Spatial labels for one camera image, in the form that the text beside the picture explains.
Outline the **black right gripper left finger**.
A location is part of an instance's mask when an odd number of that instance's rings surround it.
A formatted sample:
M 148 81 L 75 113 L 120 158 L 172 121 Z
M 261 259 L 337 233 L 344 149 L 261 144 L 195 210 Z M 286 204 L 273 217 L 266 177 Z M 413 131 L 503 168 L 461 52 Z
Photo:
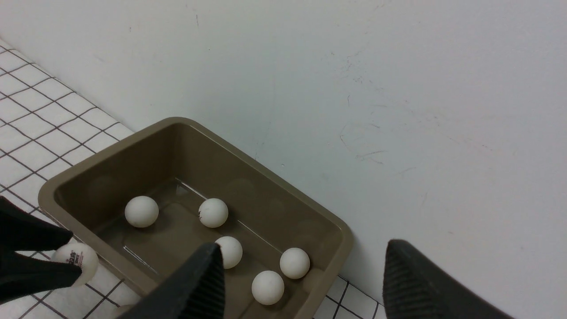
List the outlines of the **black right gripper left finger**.
M 221 248 L 214 242 L 207 242 L 118 318 L 222 319 L 224 312 L 225 275 Z

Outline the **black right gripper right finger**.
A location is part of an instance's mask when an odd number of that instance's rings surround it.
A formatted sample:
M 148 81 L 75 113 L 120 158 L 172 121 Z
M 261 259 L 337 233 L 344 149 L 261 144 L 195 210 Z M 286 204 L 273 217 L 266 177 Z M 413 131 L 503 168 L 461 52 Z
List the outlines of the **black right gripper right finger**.
M 405 240 L 385 251 L 383 305 L 388 319 L 510 319 Z

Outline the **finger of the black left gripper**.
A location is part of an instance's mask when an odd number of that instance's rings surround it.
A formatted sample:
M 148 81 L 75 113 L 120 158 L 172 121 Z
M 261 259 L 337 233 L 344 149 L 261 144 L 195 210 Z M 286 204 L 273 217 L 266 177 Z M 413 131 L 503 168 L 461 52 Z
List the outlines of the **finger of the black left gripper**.
M 57 250 L 72 238 L 71 231 L 24 212 L 3 196 L 0 198 L 2 252 Z
M 0 303 L 71 287 L 82 275 L 79 266 L 2 252 L 0 257 Z

